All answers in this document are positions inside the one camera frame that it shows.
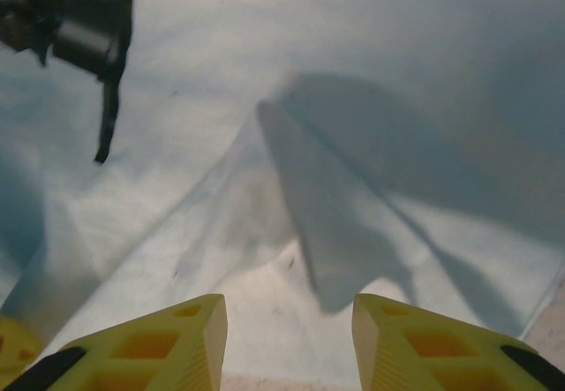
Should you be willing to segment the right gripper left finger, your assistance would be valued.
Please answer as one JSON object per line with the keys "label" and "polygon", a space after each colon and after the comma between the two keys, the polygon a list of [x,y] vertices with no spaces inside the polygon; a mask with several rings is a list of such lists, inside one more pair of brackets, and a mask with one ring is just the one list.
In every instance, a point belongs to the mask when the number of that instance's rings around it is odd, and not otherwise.
{"label": "right gripper left finger", "polygon": [[83,336],[42,358],[10,390],[218,390],[225,297],[206,294]]}

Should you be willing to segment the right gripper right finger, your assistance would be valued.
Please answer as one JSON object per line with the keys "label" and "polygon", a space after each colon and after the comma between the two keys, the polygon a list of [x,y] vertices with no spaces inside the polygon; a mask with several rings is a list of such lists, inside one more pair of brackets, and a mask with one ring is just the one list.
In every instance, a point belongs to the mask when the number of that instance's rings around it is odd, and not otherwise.
{"label": "right gripper right finger", "polygon": [[364,390],[562,390],[564,373],[511,336],[358,294],[352,338]]}

